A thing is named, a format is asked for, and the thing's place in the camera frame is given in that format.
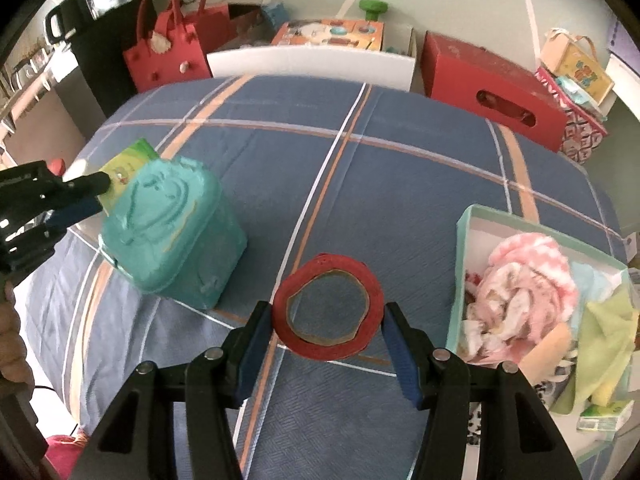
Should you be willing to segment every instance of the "small green box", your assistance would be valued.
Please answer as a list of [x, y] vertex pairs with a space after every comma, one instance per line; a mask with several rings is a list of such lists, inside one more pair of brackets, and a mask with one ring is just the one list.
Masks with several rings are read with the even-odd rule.
[[146, 142], [146, 139], [138, 139], [100, 168], [100, 171], [104, 171], [111, 179], [109, 190], [98, 197], [107, 214], [111, 213], [127, 184], [132, 181], [138, 170], [156, 158], [160, 157], [151, 144]]

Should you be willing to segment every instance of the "yellow-green cloth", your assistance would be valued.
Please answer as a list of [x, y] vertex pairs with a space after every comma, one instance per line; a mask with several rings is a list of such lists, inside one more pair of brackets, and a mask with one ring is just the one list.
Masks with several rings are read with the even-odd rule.
[[638, 311], [621, 285], [606, 301], [588, 301], [578, 335], [575, 373], [551, 411], [566, 415], [589, 397], [607, 406], [634, 351]]

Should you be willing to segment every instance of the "human hand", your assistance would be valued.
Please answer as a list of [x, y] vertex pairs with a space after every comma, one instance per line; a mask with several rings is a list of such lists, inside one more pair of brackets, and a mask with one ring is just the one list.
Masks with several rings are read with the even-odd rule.
[[0, 373], [14, 383], [34, 385], [33, 371], [27, 364], [27, 347], [20, 337], [20, 317], [15, 311], [11, 283], [4, 286], [6, 301], [0, 302]]

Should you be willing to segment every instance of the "red box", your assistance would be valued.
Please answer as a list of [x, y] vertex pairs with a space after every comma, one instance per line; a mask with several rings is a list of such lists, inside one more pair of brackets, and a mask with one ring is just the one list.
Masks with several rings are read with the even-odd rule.
[[428, 97], [508, 126], [557, 152], [566, 116], [525, 68], [463, 41], [427, 33], [420, 60]]

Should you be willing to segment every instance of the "bed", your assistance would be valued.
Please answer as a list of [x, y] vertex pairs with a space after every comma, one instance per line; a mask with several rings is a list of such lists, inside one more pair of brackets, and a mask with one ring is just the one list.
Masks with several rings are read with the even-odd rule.
[[[318, 253], [365, 262], [385, 299], [436, 346], [444, 345], [454, 297], [456, 221], [470, 204], [525, 216], [625, 259], [610, 201], [580, 167], [418, 94], [293, 76], [164, 86], [126, 103], [79, 157], [100, 168], [140, 137], [164, 156], [210, 168], [249, 245], [220, 302], [205, 312], [140, 293], [75, 228], [57, 245], [32, 280], [26, 329], [89, 434], [139, 362], [180, 364], [219, 345], [282, 276]], [[332, 279], [299, 295], [297, 328], [337, 336], [359, 318], [357, 288]], [[426, 413], [402, 397], [378, 332], [361, 355], [335, 363], [278, 348], [260, 396], [230, 412], [229, 423], [252, 480], [405, 479]], [[179, 407], [175, 424], [180, 478], [190, 478]], [[586, 478], [600, 477], [610, 448], [581, 464]]]

